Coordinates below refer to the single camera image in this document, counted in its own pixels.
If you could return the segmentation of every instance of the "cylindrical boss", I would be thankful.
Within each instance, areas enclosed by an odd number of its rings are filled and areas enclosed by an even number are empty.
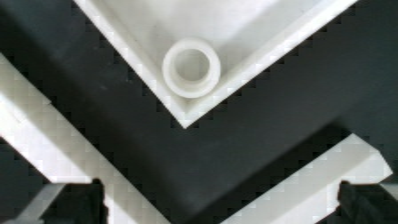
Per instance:
[[[207,71],[197,80],[188,80],[177,72],[177,56],[184,51],[197,50],[207,59]],[[220,80],[220,59],[207,42],[186,38],[175,42],[163,59],[163,78],[172,92],[184,98],[202,97]]]

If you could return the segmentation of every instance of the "white plastic frame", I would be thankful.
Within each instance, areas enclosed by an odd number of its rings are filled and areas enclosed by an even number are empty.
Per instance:
[[[190,126],[357,0],[74,0],[179,121]],[[222,73],[213,91],[188,99],[161,75],[172,44],[204,39]]]

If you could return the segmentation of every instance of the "white ring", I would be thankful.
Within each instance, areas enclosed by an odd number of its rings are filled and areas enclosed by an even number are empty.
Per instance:
[[[207,73],[195,81],[186,80],[175,71],[175,57],[186,50],[202,52],[207,58]],[[204,96],[215,88],[220,80],[220,59],[209,44],[197,38],[186,38],[175,42],[163,59],[163,78],[172,92],[184,98]]]

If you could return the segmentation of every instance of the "dark gray surface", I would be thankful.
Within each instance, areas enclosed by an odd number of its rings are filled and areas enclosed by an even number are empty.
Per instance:
[[[71,2],[0,0],[0,50],[172,223],[227,217],[339,128],[398,168],[396,11],[396,0],[360,1],[183,130]],[[289,156],[330,123],[314,152]]]

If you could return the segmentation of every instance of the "white plastic part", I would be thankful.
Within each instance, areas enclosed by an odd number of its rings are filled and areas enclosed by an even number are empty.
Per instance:
[[[193,80],[188,80],[177,71],[177,63],[181,63],[177,56],[191,50],[204,54],[207,59],[207,71],[204,75],[197,74],[199,77],[195,77]],[[197,66],[188,66],[184,72],[193,73],[193,67]],[[202,97],[213,90],[220,79],[220,59],[209,44],[200,39],[186,38],[172,45],[163,60],[163,77],[170,90],[184,98]]]
[[[51,183],[101,179],[110,224],[168,223],[1,54],[0,136]]]
[[[357,0],[74,2],[186,128]],[[195,99],[174,93],[161,73],[170,46],[188,37],[209,42],[222,67],[218,84]]]
[[[380,152],[351,134],[223,224],[312,224],[337,207],[339,183],[378,183],[392,174]]]
[[[0,136],[51,183],[101,179],[110,224],[167,224],[158,210],[0,54]],[[376,183],[390,169],[351,135],[223,223],[314,223],[337,206],[341,180]]]

